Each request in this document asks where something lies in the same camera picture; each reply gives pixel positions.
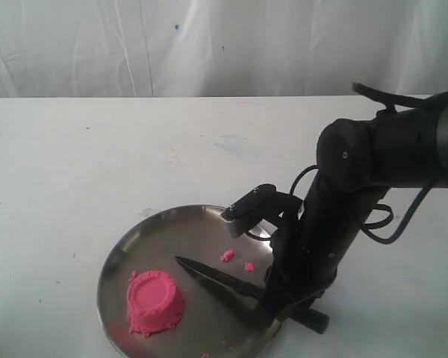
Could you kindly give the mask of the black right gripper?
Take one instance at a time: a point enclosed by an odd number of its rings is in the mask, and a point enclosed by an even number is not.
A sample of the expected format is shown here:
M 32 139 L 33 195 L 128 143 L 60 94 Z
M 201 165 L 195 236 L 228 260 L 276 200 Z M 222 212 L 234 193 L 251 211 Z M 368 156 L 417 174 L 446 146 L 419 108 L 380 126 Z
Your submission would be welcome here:
M 252 311 L 259 332 L 289 318 L 318 334 L 329 326 L 329 316 L 313 309 L 313 303 L 335 280 L 332 273 L 318 278 L 311 267 L 311 251 L 302 244 L 299 210 L 302 200 L 287 193 L 276 193 L 267 202 L 264 218 L 276 226 L 270 238 L 273 261 L 265 276 L 266 287 Z

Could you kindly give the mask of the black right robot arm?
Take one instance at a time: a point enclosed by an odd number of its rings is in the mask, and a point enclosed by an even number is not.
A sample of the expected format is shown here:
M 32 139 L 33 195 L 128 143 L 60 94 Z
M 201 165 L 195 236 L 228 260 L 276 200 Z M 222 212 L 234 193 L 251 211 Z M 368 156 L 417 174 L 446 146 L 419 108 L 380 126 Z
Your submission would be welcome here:
M 334 282 L 358 233 L 379 244 L 400 238 L 428 192 L 448 188 L 448 92 L 387 103 L 374 119 L 338 119 L 317 142 L 317 173 L 300 205 L 281 212 L 273 264 L 256 307 L 266 323 L 310 306 Z M 416 188 L 396 230 L 376 236 L 370 214 L 390 189 Z

